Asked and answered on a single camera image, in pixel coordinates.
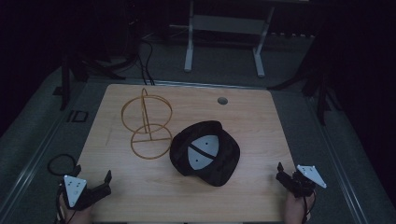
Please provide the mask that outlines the person's right hand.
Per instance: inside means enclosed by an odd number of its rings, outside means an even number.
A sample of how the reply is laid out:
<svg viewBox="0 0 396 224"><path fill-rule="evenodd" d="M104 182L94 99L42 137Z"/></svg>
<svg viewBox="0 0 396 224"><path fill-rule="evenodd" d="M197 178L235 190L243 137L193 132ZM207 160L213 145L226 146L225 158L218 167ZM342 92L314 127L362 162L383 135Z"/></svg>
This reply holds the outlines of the person's right hand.
<svg viewBox="0 0 396 224"><path fill-rule="evenodd" d="M304 219L309 220L311 218L310 210L315 200L314 194L305 198L295 198L291 192L288 192L284 205L284 223L303 224Z"/></svg>

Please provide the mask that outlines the black rectangular floor frame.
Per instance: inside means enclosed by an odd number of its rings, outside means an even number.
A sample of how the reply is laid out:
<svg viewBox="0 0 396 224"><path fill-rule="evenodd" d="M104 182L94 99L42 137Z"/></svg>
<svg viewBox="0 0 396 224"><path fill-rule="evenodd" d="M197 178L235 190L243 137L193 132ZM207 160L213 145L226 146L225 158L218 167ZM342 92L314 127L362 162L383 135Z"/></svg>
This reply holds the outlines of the black rectangular floor frame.
<svg viewBox="0 0 396 224"><path fill-rule="evenodd" d="M67 122L85 122L88 119L89 113L87 111L72 110L69 113Z"/></svg>

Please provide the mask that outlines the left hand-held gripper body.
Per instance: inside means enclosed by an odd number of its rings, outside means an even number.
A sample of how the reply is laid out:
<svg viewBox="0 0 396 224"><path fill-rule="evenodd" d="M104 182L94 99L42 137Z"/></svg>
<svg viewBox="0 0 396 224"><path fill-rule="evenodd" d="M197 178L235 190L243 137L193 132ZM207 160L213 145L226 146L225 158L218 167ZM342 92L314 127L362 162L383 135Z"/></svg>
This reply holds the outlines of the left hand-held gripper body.
<svg viewBox="0 0 396 224"><path fill-rule="evenodd" d="M88 189L85 179L71 175L64 176L64 201L71 210L85 210L110 194L109 181L105 181L93 189Z"/></svg>

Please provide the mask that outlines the black baseball cap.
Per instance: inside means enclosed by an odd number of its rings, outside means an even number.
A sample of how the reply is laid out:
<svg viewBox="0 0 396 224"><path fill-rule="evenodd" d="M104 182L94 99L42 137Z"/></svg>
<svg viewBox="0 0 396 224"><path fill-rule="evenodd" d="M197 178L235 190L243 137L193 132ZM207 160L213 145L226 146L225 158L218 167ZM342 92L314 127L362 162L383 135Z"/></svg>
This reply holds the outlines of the black baseball cap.
<svg viewBox="0 0 396 224"><path fill-rule="evenodd" d="M240 159L240 147L219 121L201 121L178 133L170 161L184 176L195 175L214 187L225 185Z"/></svg>

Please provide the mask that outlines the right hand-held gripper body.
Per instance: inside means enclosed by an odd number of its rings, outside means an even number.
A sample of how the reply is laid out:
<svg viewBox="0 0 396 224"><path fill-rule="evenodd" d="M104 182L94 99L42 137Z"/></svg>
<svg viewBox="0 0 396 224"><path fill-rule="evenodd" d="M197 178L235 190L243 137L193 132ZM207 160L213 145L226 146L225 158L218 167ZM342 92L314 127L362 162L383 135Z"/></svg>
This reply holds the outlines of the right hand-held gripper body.
<svg viewBox="0 0 396 224"><path fill-rule="evenodd" d="M309 197L314 193L316 186L324 189L327 184L322 179L315 166L300 165L296 166L296 171L292 175L279 173L277 171L276 179L279 183L291 192L295 198Z"/></svg>

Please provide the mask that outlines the person's left hand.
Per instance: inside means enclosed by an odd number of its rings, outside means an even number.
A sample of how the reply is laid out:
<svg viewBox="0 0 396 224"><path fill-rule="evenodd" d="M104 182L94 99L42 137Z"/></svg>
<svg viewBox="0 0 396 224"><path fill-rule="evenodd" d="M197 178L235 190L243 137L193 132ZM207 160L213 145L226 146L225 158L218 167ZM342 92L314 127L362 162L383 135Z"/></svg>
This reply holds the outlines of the person's left hand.
<svg viewBox="0 0 396 224"><path fill-rule="evenodd" d="M62 196L59 197L59 203L65 224L92 224L92 206L82 211L70 210L67 208Z"/></svg>

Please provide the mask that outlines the white metal table frame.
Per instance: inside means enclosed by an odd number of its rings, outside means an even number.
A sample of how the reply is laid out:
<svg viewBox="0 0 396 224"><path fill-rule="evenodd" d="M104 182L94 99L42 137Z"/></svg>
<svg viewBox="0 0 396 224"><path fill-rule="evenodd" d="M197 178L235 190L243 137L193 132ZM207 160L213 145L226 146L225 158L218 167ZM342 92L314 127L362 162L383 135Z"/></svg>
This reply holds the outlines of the white metal table frame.
<svg viewBox="0 0 396 224"><path fill-rule="evenodd" d="M184 61L184 71L186 73L189 73L192 70L193 65L193 32L210 31L243 35L258 35L260 40L259 43L252 49L252 56L255 63L257 76L265 76L264 65L262 61L262 49L265 38L268 35L270 23L276 9L275 7L269 7L265 20L253 20L196 14L194 12L194 0L188 1L188 43Z"/></svg>

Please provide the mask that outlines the black tripod stand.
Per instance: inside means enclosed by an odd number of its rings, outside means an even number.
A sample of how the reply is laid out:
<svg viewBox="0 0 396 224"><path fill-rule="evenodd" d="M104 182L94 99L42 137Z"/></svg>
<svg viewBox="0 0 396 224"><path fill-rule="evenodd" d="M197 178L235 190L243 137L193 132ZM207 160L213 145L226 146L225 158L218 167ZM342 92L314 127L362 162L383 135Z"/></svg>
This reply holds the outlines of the black tripod stand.
<svg viewBox="0 0 396 224"><path fill-rule="evenodd" d="M65 110L70 101L70 73L73 73L77 81L86 82L89 78L87 67L90 67L105 77L124 80L125 77L117 75L115 71L131 65L136 59L136 54L128 54L123 62L105 66L82 52L70 51L64 53L61 66L61 85L56 87L53 92L54 95L60 95L62 97L60 110Z"/></svg>
<svg viewBox="0 0 396 224"><path fill-rule="evenodd" d="M315 93L318 95L316 115L319 123L325 125L324 113L329 108L326 98L334 56L335 47L327 46L315 39L295 75L280 84L268 87L268 90L280 91L305 79L302 94L305 97L312 97Z"/></svg>

